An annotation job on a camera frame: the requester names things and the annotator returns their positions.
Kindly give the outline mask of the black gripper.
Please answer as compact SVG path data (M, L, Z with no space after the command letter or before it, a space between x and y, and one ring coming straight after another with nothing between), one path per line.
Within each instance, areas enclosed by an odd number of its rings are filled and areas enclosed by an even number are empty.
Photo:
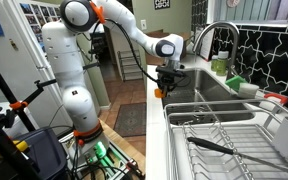
M170 93L176 88L177 82L175 81L175 78L184 78L186 76L183 71L164 66L158 66L155 71L158 73L157 84L161 87L162 98L166 97L166 86L169 86L168 93Z

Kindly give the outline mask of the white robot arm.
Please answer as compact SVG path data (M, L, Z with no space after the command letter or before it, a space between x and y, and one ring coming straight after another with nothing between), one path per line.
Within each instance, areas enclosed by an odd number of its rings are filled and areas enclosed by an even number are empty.
M163 71L179 68L184 40L177 34L162 38L150 37L136 26L133 13L117 0L64 0L60 4L60 19L42 27L47 59L62 93L63 106L75 126L77 143L84 147L95 142L102 127L95 114L90 92L86 89L82 56L77 35L101 23L107 28L125 33L152 56L164 58Z

